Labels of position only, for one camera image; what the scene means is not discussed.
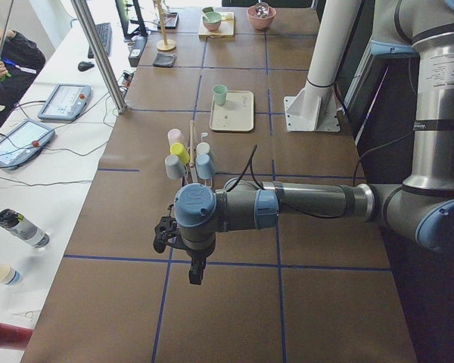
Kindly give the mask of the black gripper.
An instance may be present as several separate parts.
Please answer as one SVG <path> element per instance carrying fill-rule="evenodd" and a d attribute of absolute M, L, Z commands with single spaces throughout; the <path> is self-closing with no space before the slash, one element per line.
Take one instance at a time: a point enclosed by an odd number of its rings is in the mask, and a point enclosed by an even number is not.
<path fill-rule="evenodd" d="M 202 284 L 204 269 L 209 257 L 216 247 L 216 237 L 209 236 L 206 240 L 191 241 L 182 238 L 182 242 L 186 247 L 188 255 L 192 258 L 192 262 L 199 262 L 199 266 L 192 266 L 188 272 L 189 282 L 191 284 Z"/>

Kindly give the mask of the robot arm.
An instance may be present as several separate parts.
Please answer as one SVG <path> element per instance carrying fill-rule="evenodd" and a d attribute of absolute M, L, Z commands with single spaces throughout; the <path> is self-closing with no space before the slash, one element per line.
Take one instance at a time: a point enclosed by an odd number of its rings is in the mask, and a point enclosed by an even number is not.
<path fill-rule="evenodd" d="M 337 143 L 337 76 L 362 2 L 328 1 L 305 85 L 275 111 L 272 179 L 237 177 L 217 191 L 193 183 L 176 195 L 174 244 L 191 257 L 192 284 L 202 282 L 217 233 L 272 228 L 281 213 L 283 235 L 298 243 L 320 242 L 351 218 L 454 254 L 454 1 L 374 6 L 372 55 L 418 61 L 410 78 L 417 95 L 410 175 L 400 183 L 358 182 L 362 158 Z"/>

